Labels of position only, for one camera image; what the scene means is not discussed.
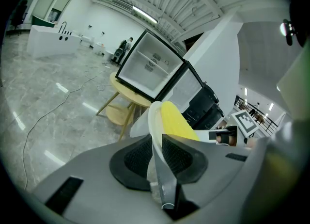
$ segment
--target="wooden round table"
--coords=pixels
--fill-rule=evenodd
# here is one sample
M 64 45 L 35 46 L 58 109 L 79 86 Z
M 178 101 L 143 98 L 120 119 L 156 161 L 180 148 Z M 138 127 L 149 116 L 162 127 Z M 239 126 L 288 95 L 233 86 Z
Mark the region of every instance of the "wooden round table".
M 136 105 L 148 108 L 151 105 L 151 102 L 145 97 L 135 93 L 124 84 L 121 84 L 115 76 L 116 72 L 112 72 L 110 75 L 110 82 L 117 92 L 99 109 L 96 115 L 99 115 L 105 107 L 107 108 L 106 114 L 109 120 L 117 125 L 123 126 L 121 135 L 118 139 L 120 141 L 127 125 L 133 121 L 133 112 Z M 110 104 L 110 102 L 119 94 L 130 101 L 130 104 L 127 107 L 120 104 Z

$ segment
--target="railing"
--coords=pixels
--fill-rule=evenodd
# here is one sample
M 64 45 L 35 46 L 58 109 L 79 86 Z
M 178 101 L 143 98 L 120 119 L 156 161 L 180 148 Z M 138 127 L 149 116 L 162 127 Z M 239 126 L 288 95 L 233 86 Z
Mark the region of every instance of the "railing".
M 235 104 L 236 107 L 238 107 L 241 110 L 246 110 L 247 112 L 250 112 L 251 110 L 255 110 L 255 114 L 253 116 L 253 119 L 269 134 L 273 134 L 277 128 L 278 125 L 273 122 L 270 118 L 265 117 L 265 114 L 255 108 L 252 104 L 245 102 L 242 98 L 239 98 L 239 100 Z

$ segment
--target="fridge shelf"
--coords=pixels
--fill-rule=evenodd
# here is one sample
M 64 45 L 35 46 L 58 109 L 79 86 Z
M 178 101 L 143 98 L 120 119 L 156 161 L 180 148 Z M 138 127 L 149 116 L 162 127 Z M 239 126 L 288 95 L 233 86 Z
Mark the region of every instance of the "fridge shelf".
M 154 63 L 154 61 L 152 61 L 151 59 L 149 59 L 147 56 L 145 56 L 142 52 L 138 51 L 138 54 L 140 54 L 144 59 L 148 60 L 149 62 L 151 62 L 152 64 L 154 64 L 156 67 L 158 67 L 161 71 L 165 72 L 167 75 L 170 75 L 170 73 L 168 73 L 167 71 L 165 71 L 163 68 L 161 68 L 158 64 Z

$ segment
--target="gray tile floor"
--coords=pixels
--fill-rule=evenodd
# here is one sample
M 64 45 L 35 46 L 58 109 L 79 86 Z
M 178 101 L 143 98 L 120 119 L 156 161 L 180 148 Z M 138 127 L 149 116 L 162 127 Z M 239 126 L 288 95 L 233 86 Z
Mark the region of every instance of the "gray tile floor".
M 22 150 L 27 133 L 41 116 L 68 95 L 58 86 L 70 92 L 97 76 L 81 90 L 71 93 L 64 104 L 42 118 L 30 132 L 24 161 L 27 190 L 31 191 L 81 152 L 117 142 L 121 126 L 111 123 L 105 111 L 95 116 L 96 110 L 115 93 L 113 86 L 106 86 L 103 91 L 97 86 L 109 84 L 109 75 L 118 67 L 111 64 L 107 65 L 110 68 L 105 67 L 103 56 L 83 46 L 75 55 L 33 59 L 26 52 L 28 37 L 28 33 L 5 37 L 1 57 L 0 155 L 16 185 L 22 188 L 25 185 Z M 120 96 L 113 102 L 128 104 Z M 128 137 L 129 129 L 123 139 Z M 148 177 L 156 182 L 154 162 L 150 168 Z

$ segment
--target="black slot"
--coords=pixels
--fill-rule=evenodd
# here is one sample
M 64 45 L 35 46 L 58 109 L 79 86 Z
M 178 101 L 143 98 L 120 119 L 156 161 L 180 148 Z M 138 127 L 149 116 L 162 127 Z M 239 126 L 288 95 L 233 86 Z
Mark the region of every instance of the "black slot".
M 225 157 L 230 158 L 232 160 L 242 161 L 242 162 L 245 162 L 247 160 L 247 156 L 234 154 L 234 153 L 229 153 Z
M 174 209 L 163 209 L 173 220 L 179 220 L 192 212 L 198 210 L 199 207 L 193 202 L 186 199 L 182 186 L 177 184 L 175 190 L 175 207 Z
M 76 177 L 69 177 L 48 199 L 45 205 L 55 213 L 62 215 L 83 181 Z
M 216 132 L 209 132 L 209 140 L 216 140 L 217 133 Z

